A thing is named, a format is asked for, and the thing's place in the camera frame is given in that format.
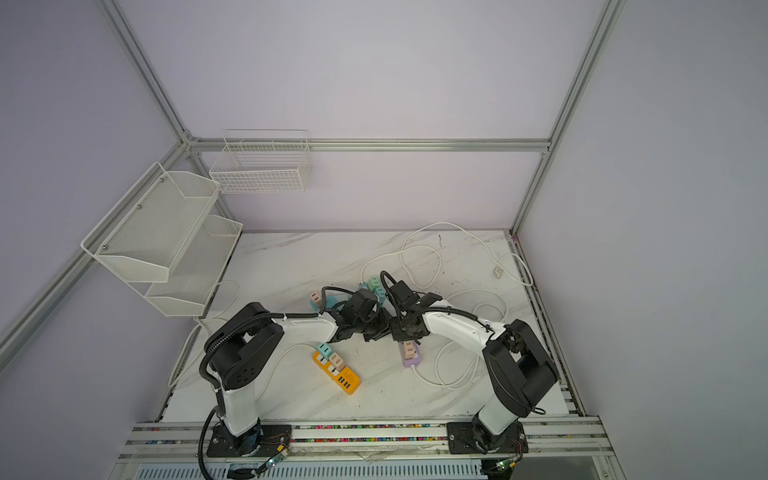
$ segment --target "robotic arm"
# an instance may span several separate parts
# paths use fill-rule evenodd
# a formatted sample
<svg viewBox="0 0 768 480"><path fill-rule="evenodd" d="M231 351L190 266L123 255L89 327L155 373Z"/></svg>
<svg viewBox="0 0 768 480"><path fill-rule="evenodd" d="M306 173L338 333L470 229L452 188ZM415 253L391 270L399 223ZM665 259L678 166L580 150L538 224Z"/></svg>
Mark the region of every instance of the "robotic arm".
<svg viewBox="0 0 768 480"><path fill-rule="evenodd" d="M250 303L208 339L200 375L214 387L218 416L238 455L258 449L261 428L252 382L279 343L331 343L353 333L363 333L366 341L389 333L398 341L430 333L455 341L485 360L491 379L494 395L472 420L473 448L483 453L499 447L519 417L536 412L536 404L558 381L554 363L527 323L480 319L434 293L420 296L386 272L382 284L395 316L377 308L378 299L368 290L355 292L341 309L319 314L270 313ZM515 361L512 353L520 359Z"/></svg>

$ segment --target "orange power strip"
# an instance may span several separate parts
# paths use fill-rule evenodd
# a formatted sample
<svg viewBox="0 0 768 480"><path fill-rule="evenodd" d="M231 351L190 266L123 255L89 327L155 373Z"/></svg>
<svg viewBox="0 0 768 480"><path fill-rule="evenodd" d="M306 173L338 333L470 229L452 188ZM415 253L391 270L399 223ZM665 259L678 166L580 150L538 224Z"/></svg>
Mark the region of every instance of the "orange power strip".
<svg viewBox="0 0 768 480"><path fill-rule="evenodd" d="M352 395L357 387L360 386L360 377L357 376L348 366L345 366L341 371L337 370L333 364L325 359L320 352L315 352L312 355L312 360L315 361L318 367L320 367L335 384L341 387L347 395Z"/></svg>

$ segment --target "white mesh shelf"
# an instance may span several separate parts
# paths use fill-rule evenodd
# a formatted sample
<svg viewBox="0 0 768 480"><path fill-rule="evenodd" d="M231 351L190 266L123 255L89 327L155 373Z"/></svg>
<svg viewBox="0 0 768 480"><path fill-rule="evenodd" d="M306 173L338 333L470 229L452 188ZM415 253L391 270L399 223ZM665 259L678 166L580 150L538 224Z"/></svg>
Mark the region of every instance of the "white mesh shelf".
<svg viewBox="0 0 768 480"><path fill-rule="evenodd" d="M165 283L144 294L165 316L201 316L232 254L243 224L208 215Z"/></svg>
<svg viewBox="0 0 768 480"><path fill-rule="evenodd" d="M124 282L167 282L219 195L218 182L165 171L95 251Z"/></svg>
<svg viewBox="0 0 768 480"><path fill-rule="evenodd" d="M305 131L230 130L210 169L224 194L304 191L313 163Z"/></svg>

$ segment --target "marble surface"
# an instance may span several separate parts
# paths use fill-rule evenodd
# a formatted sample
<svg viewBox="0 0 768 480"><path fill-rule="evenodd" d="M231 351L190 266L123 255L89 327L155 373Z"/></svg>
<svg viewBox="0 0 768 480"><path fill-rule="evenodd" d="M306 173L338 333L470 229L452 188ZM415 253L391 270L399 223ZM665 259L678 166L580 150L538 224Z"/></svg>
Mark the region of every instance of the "marble surface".
<svg viewBox="0 0 768 480"><path fill-rule="evenodd" d="M409 232L338 232L338 233L244 233L235 248L225 280L236 280L240 294L220 316L230 318L249 302L261 302L274 312L310 312L309 295L321 286L334 285L356 290L362 265L382 253L397 251ZM500 230L473 231L488 242L496 258L509 253ZM494 264L477 240L458 230L417 233L410 244L423 243L442 255L442 268L429 291L448 296L471 288L486 288L501 295L508 305L506 322L521 319L541 338L525 289L509 278L497 279ZM428 249L405 252L403 259L417 283L427 284L435 274L438 259ZM515 273L510 257L505 267ZM405 280L414 290L396 255L371 263L365 278L389 271L397 280ZM224 284L214 298L210 311L219 312L233 298L235 287ZM478 303L493 303L504 309L490 293L470 292L451 299L458 308L472 310ZM498 319L499 313L483 306L478 315ZM197 346L203 340L198 339ZM419 372L436 382L435 357L448 340L430 335L422 339L422 364ZM263 419L269 420L340 420L340 419L417 419L468 417L474 415L492 395L491 383L480 361L470 386L450 390L429 386L404 369L398 345L390 336L365 343L362 336L334 343L333 348L362 380L351 396L324 375L313 363L310 348L296 348L280 362L268 388L259 399ZM265 366L269 372L284 351L278 346ZM453 382L465 371L474 356L454 345L440 359L440 374ZM267 375L253 383L254 395L261 392ZM197 422L204 419L215 404L210 385L197 381L176 389L165 410L164 422ZM567 415L559 385L542 399L539 406L547 415Z"/></svg>

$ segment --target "light blue slotted panel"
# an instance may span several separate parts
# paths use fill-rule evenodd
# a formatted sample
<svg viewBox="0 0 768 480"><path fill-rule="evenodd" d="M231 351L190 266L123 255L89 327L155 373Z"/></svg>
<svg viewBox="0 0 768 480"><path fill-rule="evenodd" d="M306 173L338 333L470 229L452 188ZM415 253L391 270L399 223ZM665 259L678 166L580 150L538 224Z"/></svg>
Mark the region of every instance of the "light blue slotted panel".
<svg viewBox="0 0 768 480"><path fill-rule="evenodd" d="M256 463L233 463L228 467L209 465L208 472L216 479L226 478L229 469L256 468ZM197 463L142 464L136 480L202 478ZM369 463L353 462L285 462L268 470L262 478L311 478L312 480L342 480L346 478L386 478L388 480L463 480L487 478L480 473L480 461L468 458L445 460L384 460Z"/></svg>

